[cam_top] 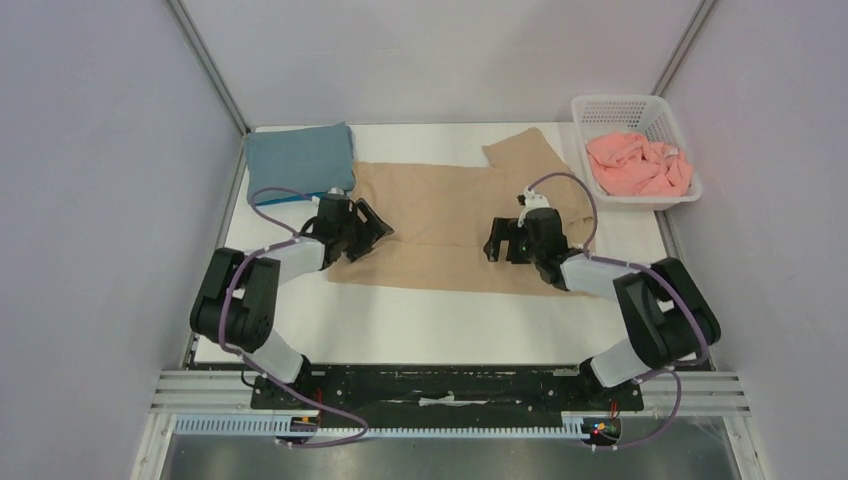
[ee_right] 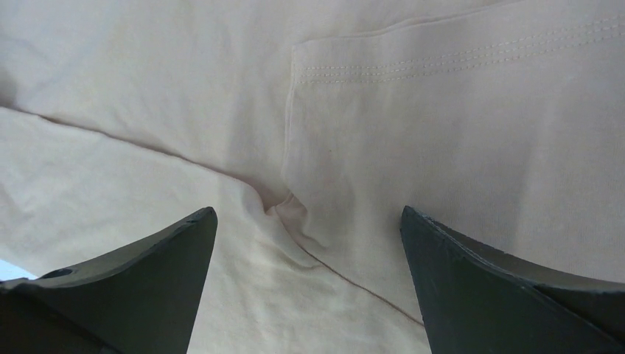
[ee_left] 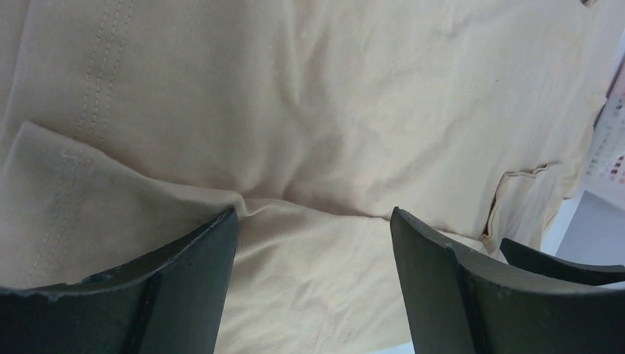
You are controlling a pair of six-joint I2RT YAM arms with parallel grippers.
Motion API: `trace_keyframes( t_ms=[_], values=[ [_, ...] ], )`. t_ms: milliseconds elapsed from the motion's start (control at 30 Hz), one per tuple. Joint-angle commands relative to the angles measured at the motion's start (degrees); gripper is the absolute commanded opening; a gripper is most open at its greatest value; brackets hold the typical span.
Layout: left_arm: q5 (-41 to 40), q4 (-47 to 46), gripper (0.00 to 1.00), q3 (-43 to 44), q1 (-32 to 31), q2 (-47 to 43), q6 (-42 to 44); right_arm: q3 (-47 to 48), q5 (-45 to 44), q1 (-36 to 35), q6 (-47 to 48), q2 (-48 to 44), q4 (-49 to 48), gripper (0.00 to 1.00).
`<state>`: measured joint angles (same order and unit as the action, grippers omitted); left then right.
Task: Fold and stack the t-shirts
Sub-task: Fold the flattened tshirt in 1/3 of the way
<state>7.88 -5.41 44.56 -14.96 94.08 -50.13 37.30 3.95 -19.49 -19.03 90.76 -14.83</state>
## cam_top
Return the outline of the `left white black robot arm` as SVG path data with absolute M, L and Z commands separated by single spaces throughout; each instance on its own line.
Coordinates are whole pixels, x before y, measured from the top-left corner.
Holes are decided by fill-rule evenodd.
M 355 262 L 394 233 L 364 199 L 326 194 L 317 212 L 292 238 L 245 252 L 214 251 L 189 315 L 192 332 L 276 382 L 275 394 L 290 408 L 307 405 L 312 379 L 301 373 L 306 356 L 274 329 L 279 287 L 324 271 L 341 258 Z

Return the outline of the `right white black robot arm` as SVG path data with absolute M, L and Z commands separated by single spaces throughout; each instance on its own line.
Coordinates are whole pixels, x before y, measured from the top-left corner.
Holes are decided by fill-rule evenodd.
M 642 265 L 587 255 L 569 246 L 553 208 L 494 218 L 483 252 L 490 262 L 533 266 L 557 290 L 619 307 L 625 339 L 579 366 L 578 396 L 591 408 L 606 406 L 627 382 L 685 362 L 702 363 L 721 337 L 717 318 L 679 259 Z

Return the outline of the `beige t shirt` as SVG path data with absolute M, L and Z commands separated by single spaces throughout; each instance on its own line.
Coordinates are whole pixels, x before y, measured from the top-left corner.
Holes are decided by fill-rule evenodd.
M 496 217 L 516 218 L 517 197 L 549 173 L 539 192 L 558 210 L 570 243 L 592 230 L 583 190 L 563 174 L 569 167 L 543 133 L 530 128 L 483 147 L 486 167 L 370 163 L 354 165 L 355 198 L 365 199 L 395 233 L 374 251 L 327 273 L 341 284 L 530 296 L 564 296 L 544 283 L 531 265 L 489 262 L 483 253 Z

